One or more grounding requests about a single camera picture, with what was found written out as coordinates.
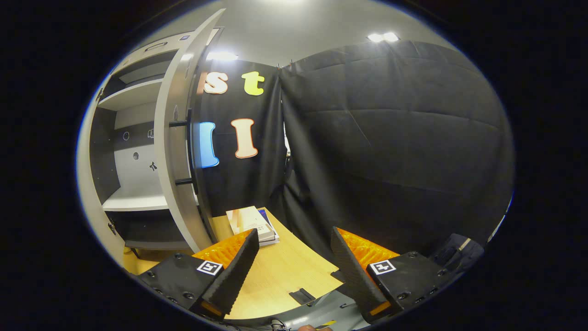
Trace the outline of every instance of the fabric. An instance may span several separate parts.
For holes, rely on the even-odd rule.
[[[328,259],[337,226],[400,254],[452,233],[479,243],[504,215],[514,152],[502,105],[458,52],[367,42],[280,70],[292,170],[284,212]]]
[[[272,212],[270,196],[283,183],[286,147],[283,117],[279,108],[277,69],[246,61],[207,61],[206,72],[222,72],[228,76],[228,89],[223,94],[202,94],[200,122],[213,122],[212,145],[219,164],[204,168],[206,193],[212,217],[225,211],[256,206]],[[244,73],[257,71],[265,77],[258,87],[261,95],[249,95],[243,88]],[[254,120],[251,127],[253,146],[258,154],[237,158],[236,131],[231,121],[238,118]]]

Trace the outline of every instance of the stack of books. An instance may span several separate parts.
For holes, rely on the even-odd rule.
[[[253,228],[257,228],[259,245],[267,246],[280,242],[278,232],[273,228],[272,222],[265,210],[257,210],[255,206],[229,210],[226,212],[229,218],[230,228],[233,234],[239,234]]]

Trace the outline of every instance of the white cabinet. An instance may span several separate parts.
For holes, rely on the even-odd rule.
[[[193,72],[195,66],[184,67],[185,54],[189,52],[192,63],[198,61],[223,11],[194,31],[129,54],[89,105],[77,154],[78,186],[94,232],[119,264],[123,245],[200,251],[212,244],[191,187],[175,186],[175,180],[189,177],[188,173],[170,171],[170,163],[178,157],[177,162],[187,168],[187,156],[185,135],[182,141],[172,141],[169,135],[174,117],[169,105],[178,97],[178,89],[187,98],[183,84],[189,85],[189,80],[178,84],[178,70],[183,80],[186,72]],[[171,155],[170,148],[183,153]],[[189,199],[187,194],[179,197],[179,191],[189,192]]]
[[[122,62],[116,67],[116,69],[114,69],[112,73],[116,74],[121,69],[126,68],[141,60],[150,58],[152,56],[159,55],[165,52],[177,51],[189,42],[190,37],[192,37],[193,33],[193,31],[183,32],[181,34],[173,35],[171,37],[160,39],[148,45],[145,45],[127,55],[125,59],[123,59]]]

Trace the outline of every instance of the wooden table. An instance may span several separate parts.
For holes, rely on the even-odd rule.
[[[280,242],[259,248],[233,309],[225,319],[254,319],[282,313],[300,306],[290,292],[304,288],[318,298],[342,284],[330,275],[337,271],[335,265],[302,243],[265,210],[280,235]],[[227,216],[214,217],[212,228],[219,241],[233,236]]]

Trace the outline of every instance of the cabinet door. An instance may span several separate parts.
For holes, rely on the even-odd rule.
[[[169,122],[186,119],[196,64],[223,11],[220,9],[203,22],[188,38],[189,44],[178,50],[163,78],[155,105],[155,158],[161,188],[178,229],[195,253],[210,246],[214,234],[200,217],[192,186],[175,184],[175,180],[190,178],[191,174],[187,162],[186,127],[169,127]]]

